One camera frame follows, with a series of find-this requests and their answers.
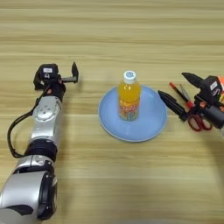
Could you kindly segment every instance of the robotic arm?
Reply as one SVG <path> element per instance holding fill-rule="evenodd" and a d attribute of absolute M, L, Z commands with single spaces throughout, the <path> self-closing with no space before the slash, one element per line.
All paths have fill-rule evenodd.
<path fill-rule="evenodd" d="M 200 92 L 194 96 L 194 105 L 186 112 L 171 95 L 159 91 L 165 105 L 185 122 L 191 115 L 200 115 L 209 121 L 215 128 L 221 130 L 224 135 L 224 104 L 221 99 L 224 95 L 224 87 L 216 76 L 208 76 L 202 79 L 194 73 L 182 73 L 182 75 Z"/>
<path fill-rule="evenodd" d="M 76 83 L 79 72 L 75 63 L 73 77 L 61 78 L 56 64 L 39 67 L 34 78 L 36 90 L 43 94 L 34 108 L 10 126 L 8 144 L 17 165 L 0 194 L 0 224 L 34 224 L 50 219 L 56 210 L 57 178 L 54 163 L 60 144 L 62 100 L 66 82 Z M 24 155 L 12 147 L 11 131 L 27 116 L 34 119 L 31 139 Z"/>

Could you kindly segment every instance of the scissors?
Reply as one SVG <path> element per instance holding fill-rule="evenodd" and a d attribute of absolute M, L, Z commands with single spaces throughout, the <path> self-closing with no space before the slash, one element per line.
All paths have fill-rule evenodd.
<path fill-rule="evenodd" d="M 186 90 L 181 84 L 180 84 L 180 88 L 185 98 L 187 98 L 187 100 L 191 102 L 186 104 L 186 106 L 190 109 L 191 107 L 194 106 L 194 104 L 191 101 L 189 94 L 186 92 Z M 202 130 L 211 130 L 213 128 L 213 125 L 209 122 L 205 122 L 205 120 L 200 115 L 191 115 L 188 118 L 188 124 L 194 131 L 197 131 L 197 132 L 200 132 Z"/>

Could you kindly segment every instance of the black cable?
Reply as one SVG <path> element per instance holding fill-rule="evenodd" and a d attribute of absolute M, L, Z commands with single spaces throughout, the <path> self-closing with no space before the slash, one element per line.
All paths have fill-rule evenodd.
<path fill-rule="evenodd" d="M 34 109 L 39 105 L 39 102 L 40 102 L 41 98 L 42 98 L 43 95 L 48 91 L 48 89 L 50 88 L 51 84 L 52 84 L 52 83 L 50 82 L 50 84 L 46 87 L 46 89 L 44 90 L 44 92 L 42 93 L 42 95 L 36 100 L 35 105 L 33 106 L 33 108 L 32 108 L 31 110 L 30 110 L 29 112 L 27 112 L 27 113 L 25 113 L 25 114 L 19 116 L 19 117 L 18 117 L 18 118 L 17 118 L 17 119 L 10 125 L 10 127 L 9 127 L 9 129 L 8 129 L 8 132 L 7 132 L 7 142 L 8 142 L 9 148 L 10 148 L 10 153 L 11 153 L 11 155 L 12 155 L 14 158 L 22 158 L 24 155 L 17 153 L 17 150 L 13 147 L 13 145 L 12 145 L 12 143 L 11 143 L 11 132 L 12 132 L 12 130 L 13 130 L 19 123 L 21 123 L 25 118 L 27 118 L 28 116 L 32 116 Z"/>

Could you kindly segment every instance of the bottle label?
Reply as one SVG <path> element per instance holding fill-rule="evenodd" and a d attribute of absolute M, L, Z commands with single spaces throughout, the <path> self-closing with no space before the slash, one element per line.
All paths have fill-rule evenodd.
<path fill-rule="evenodd" d="M 139 102 L 140 98 L 132 102 L 119 99 L 119 116 L 125 121 L 134 121 L 137 119 Z"/>

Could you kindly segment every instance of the orange liquid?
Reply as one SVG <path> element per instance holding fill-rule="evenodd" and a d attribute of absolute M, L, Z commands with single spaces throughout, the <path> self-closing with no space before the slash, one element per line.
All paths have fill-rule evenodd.
<path fill-rule="evenodd" d="M 136 81 L 126 84 L 122 81 L 118 87 L 119 116 L 125 121 L 134 121 L 139 114 L 141 85 Z"/>

